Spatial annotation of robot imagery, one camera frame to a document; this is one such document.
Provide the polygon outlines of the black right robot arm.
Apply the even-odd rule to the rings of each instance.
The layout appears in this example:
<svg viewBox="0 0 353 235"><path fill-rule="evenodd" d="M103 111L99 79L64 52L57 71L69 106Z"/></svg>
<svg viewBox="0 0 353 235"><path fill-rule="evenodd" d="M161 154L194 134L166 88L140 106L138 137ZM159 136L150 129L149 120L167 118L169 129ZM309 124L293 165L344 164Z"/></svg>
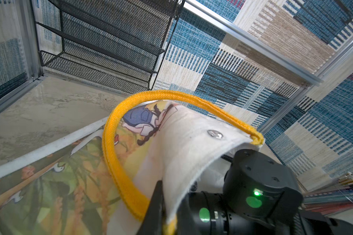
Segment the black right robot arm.
<svg viewBox="0 0 353 235"><path fill-rule="evenodd" d="M178 213L179 235L353 235L353 224L301 210L297 179L255 150L235 153L222 193L189 193Z"/></svg>

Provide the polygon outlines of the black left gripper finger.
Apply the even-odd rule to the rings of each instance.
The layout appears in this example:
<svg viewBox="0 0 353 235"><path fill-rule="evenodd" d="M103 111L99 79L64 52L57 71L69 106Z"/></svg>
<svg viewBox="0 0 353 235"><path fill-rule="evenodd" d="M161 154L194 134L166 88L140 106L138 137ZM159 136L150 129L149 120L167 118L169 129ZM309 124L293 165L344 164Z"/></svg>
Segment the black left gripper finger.
<svg viewBox="0 0 353 235"><path fill-rule="evenodd" d="M137 235L162 235L164 216L163 183L157 181L145 218Z"/></svg>

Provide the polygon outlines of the white canvas bag yellow handles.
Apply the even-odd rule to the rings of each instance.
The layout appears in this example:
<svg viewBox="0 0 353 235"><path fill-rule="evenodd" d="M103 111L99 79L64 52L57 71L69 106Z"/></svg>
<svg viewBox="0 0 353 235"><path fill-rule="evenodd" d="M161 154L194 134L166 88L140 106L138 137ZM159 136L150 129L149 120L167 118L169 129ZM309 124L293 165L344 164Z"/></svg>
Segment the white canvas bag yellow handles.
<svg viewBox="0 0 353 235"><path fill-rule="evenodd" d="M167 90L130 96L60 153L0 170L0 235L134 235L157 182L161 215L150 222L163 235L189 235L179 207L192 185L222 155L264 142L202 98Z"/></svg>

